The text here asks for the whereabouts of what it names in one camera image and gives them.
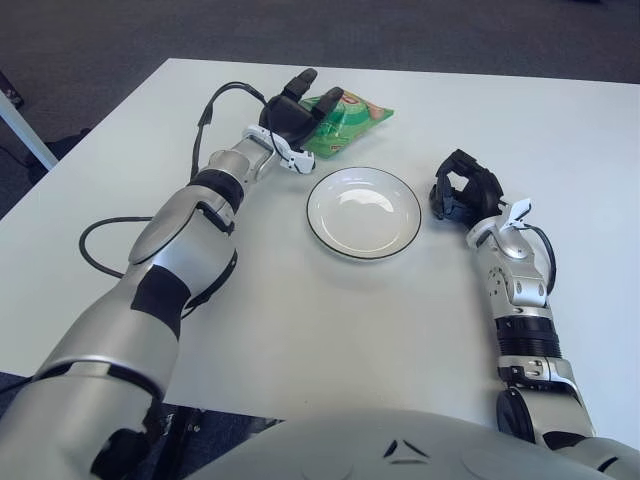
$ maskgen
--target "plate rim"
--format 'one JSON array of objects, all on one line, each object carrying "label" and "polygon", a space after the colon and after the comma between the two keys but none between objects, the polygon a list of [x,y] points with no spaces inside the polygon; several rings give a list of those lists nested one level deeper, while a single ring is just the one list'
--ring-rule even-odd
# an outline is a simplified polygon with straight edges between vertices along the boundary
[{"label": "plate rim", "polygon": [[[331,245],[329,245],[327,242],[325,242],[322,238],[320,238],[320,235],[318,235],[318,232],[316,232],[315,228],[313,228],[313,225],[311,225],[311,219],[309,218],[309,201],[311,200],[311,195],[313,195],[313,192],[315,192],[316,188],[318,188],[318,185],[320,185],[324,180],[329,178],[331,175],[335,175],[336,173],[341,172],[343,170],[352,170],[352,169],[355,169],[355,168],[362,168],[362,169],[366,169],[366,170],[377,170],[378,172],[386,173],[387,175],[395,178],[400,183],[402,183],[405,187],[407,187],[409,192],[411,192],[411,195],[413,195],[413,198],[415,199],[416,204],[418,205],[418,213],[419,213],[418,225],[417,225],[416,231],[413,234],[413,236],[411,237],[411,239],[401,249],[396,250],[395,252],[387,253],[386,255],[380,255],[380,256],[377,256],[377,257],[360,257],[358,255],[351,255],[349,253],[341,252],[340,250],[338,250],[336,248],[333,248]],[[309,225],[309,228],[311,229],[311,231],[313,232],[315,237],[318,240],[320,240],[320,242],[325,247],[327,247],[329,250],[332,250],[332,251],[334,251],[334,252],[336,252],[336,253],[338,253],[340,255],[343,255],[343,256],[348,257],[348,258],[355,258],[357,260],[380,260],[382,258],[387,258],[387,257],[391,257],[393,255],[397,255],[398,253],[400,253],[401,251],[403,251],[404,249],[406,249],[409,245],[411,245],[413,243],[413,241],[418,236],[418,232],[420,232],[420,227],[422,226],[422,207],[420,206],[420,201],[418,200],[418,196],[413,191],[413,189],[407,184],[407,182],[402,180],[397,175],[394,175],[391,172],[388,172],[386,170],[383,170],[381,168],[376,168],[376,167],[343,167],[343,168],[339,168],[338,170],[334,170],[333,172],[330,172],[330,173],[326,174],[324,177],[322,177],[320,180],[318,180],[318,182],[313,186],[313,188],[309,192],[309,195],[307,196],[307,203],[306,203],[305,210],[306,210],[306,216],[307,216],[307,224]]]}]

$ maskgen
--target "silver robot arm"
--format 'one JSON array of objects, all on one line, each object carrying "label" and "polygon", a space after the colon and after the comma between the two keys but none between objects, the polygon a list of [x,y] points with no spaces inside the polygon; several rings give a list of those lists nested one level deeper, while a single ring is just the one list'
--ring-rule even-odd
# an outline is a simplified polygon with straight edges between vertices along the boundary
[{"label": "silver robot arm", "polygon": [[[450,172],[468,179],[463,191],[451,187]],[[555,256],[548,244],[552,271],[546,281],[521,233],[532,229],[548,243],[544,232],[522,221],[531,201],[503,202],[495,176],[460,150],[437,176],[430,194],[432,210],[469,228],[467,244],[477,252],[497,330],[498,374],[507,387],[497,401],[499,429],[612,478],[639,478],[636,450],[595,437],[571,364],[562,358],[548,298],[555,282]]]},{"label": "silver robot arm", "polygon": [[[243,84],[265,105],[261,126],[248,127],[204,169],[196,166],[197,175],[138,237],[124,276],[76,320],[15,398],[0,422],[3,478],[116,479],[146,456],[160,433],[158,406],[183,312],[206,302],[236,265],[230,235],[242,200],[277,163],[298,173],[315,166],[300,147],[342,96],[334,88],[305,110],[297,102],[315,76],[305,70],[268,104]],[[196,159],[217,94],[198,124]]]}]

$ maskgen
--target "wire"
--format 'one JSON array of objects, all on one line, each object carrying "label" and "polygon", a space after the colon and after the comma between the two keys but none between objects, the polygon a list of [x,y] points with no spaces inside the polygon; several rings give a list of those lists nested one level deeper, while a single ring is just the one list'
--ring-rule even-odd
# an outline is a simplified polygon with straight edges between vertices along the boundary
[{"label": "wire", "polygon": [[17,163],[18,165],[20,165],[21,167],[29,168],[29,167],[27,166],[27,164],[26,164],[26,163],[24,163],[22,160],[20,160],[20,159],[19,159],[16,155],[14,155],[14,154],[11,152],[11,150],[9,150],[8,148],[3,147],[2,145],[0,145],[0,150],[2,150],[4,153],[6,153],[6,154],[7,154],[7,156],[9,156],[9,157],[11,158],[11,160],[13,160],[14,162],[16,162],[16,163]]},{"label": "wire", "polygon": [[276,145],[276,140],[273,137],[273,127],[271,123],[271,110],[268,108],[267,101],[258,90],[244,82],[229,82],[222,85],[215,93],[211,96],[211,99],[207,102],[202,111],[202,115],[200,116],[200,120],[198,121],[198,133],[196,134],[196,138],[193,142],[193,153],[191,156],[191,173],[190,180],[193,180],[195,176],[198,174],[198,163],[200,160],[200,144],[202,143],[202,132],[205,125],[210,125],[213,120],[213,103],[217,100],[217,98],[222,95],[224,92],[229,90],[244,90],[249,93],[252,97],[256,98],[262,105],[265,107],[265,112],[267,116],[267,126],[269,127],[269,136],[271,137],[271,143],[273,144],[274,151],[285,160],[288,160],[285,157],[278,146]]},{"label": "wire", "polygon": [[195,312],[196,308],[198,308],[198,305],[196,305],[195,307],[191,307],[189,310],[182,314],[180,320],[184,320],[185,318],[187,318],[189,315]]},{"label": "wire", "polygon": [[534,225],[529,225],[528,223],[524,224],[525,228],[519,228],[518,230],[533,230],[538,236],[542,243],[544,243],[544,248],[547,251],[547,256],[549,257],[549,280],[547,281],[547,295],[551,294],[553,291],[553,287],[556,285],[556,273],[557,273],[557,265],[556,265],[556,254],[553,251],[553,246],[551,246],[551,241],[547,234],[544,233],[540,227],[536,227]]},{"label": "wire", "polygon": [[112,277],[122,278],[124,274],[113,270],[109,267],[105,267],[96,259],[94,259],[89,251],[87,250],[87,237],[91,232],[93,232],[96,228],[101,227],[103,225],[109,225],[111,223],[125,223],[125,222],[148,222],[152,217],[112,217],[105,218],[104,220],[100,220],[98,222],[92,223],[87,228],[84,229],[82,234],[80,235],[80,239],[78,240],[78,248],[80,249],[80,255],[84,258],[89,265],[91,265],[96,270],[101,271],[102,273],[106,273],[107,275],[111,275]]},{"label": "wire", "polygon": [[29,383],[31,380],[33,380],[33,377],[27,377],[27,378],[23,378],[22,380],[19,380],[15,383],[12,383],[11,385],[7,385],[4,388],[0,389],[0,395],[4,395],[7,392],[10,392],[11,390],[14,390],[16,388],[20,388],[24,385],[26,385],[27,383]]},{"label": "wire", "polygon": [[[265,112],[266,112],[266,116],[267,116],[267,126],[269,127],[269,136],[271,137],[271,143],[273,144],[273,149],[281,158],[283,158],[285,160],[288,160],[282,154],[282,152],[278,149],[278,146],[276,144],[276,140],[275,140],[275,138],[273,136],[273,127],[272,127],[272,122],[271,122],[271,111],[268,108],[268,104],[267,104],[267,101],[264,98],[264,95],[262,95],[258,90],[256,90],[254,87],[252,87],[248,83],[244,83],[244,82],[229,82],[229,83],[225,83],[224,85],[222,85],[211,96],[211,99],[205,105],[204,110],[202,111],[202,115],[200,116],[200,120],[198,121],[198,133],[196,134],[196,138],[195,138],[195,141],[193,143],[193,151],[192,151],[192,155],[191,155],[191,170],[190,170],[190,174],[189,174],[189,178],[191,180],[193,180],[195,178],[195,176],[198,174],[198,170],[199,170],[198,169],[198,160],[200,158],[200,145],[202,143],[202,133],[203,133],[204,127],[206,125],[211,124],[211,121],[213,119],[213,103],[216,101],[216,99],[220,95],[222,95],[224,92],[227,92],[229,90],[244,90],[245,92],[249,93],[251,96],[256,98],[260,103],[262,103],[262,105],[265,107]],[[4,149],[4,147],[0,147],[0,148],[2,148],[3,150],[7,151],[7,153],[14,160],[18,161],[18,159],[14,155],[12,155],[11,152],[9,152],[8,150]],[[124,276],[123,273],[118,272],[117,270],[113,270],[112,268],[109,268],[109,267],[101,264],[95,258],[93,258],[91,256],[91,254],[87,250],[87,245],[86,245],[87,237],[96,228],[102,227],[104,225],[109,225],[109,224],[112,224],[112,223],[126,223],[126,222],[148,222],[152,218],[153,217],[111,217],[111,218],[106,218],[104,220],[100,220],[98,222],[92,223],[91,225],[89,225],[87,228],[84,229],[84,231],[80,235],[80,238],[78,239],[78,248],[80,249],[80,255],[82,255],[82,258],[84,258],[87,261],[87,263],[89,263],[89,265],[91,265],[96,270],[98,270],[98,271],[100,271],[102,273],[106,273],[107,275],[111,275],[112,277],[115,277],[115,278],[122,278]],[[196,308],[197,308],[197,306],[191,307],[189,310],[184,312],[180,318],[181,319],[187,318],[189,315],[191,315],[195,311]]]}]

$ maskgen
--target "green snack bag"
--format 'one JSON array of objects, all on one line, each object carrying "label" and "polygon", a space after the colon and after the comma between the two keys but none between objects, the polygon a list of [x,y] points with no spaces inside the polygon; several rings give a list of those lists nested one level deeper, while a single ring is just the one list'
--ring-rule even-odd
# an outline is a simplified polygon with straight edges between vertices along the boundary
[{"label": "green snack bag", "polygon": [[[319,99],[305,98],[300,105],[311,111]],[[320,123],[304,148],[322,157],[330,157],[391,115],[393,110],[378,107],[345,90],[336,108]]]}]

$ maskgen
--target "gray carpet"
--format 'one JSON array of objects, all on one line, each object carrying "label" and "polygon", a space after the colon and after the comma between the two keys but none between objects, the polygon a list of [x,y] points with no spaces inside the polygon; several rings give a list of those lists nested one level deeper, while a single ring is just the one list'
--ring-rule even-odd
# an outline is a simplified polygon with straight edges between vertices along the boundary
[{"label": "gray carpet", "polygon": [[[0,70],[45,141],[94,126],[168,57],[640,82],[638,0],[0,0],[0,11]],[[2,122],[0,145],[27,153]],[[0,151],[0,218],[29,188]],[[0,374],[0,387],[13,379]],[[202,423],[182,473],[252,421]]]}]

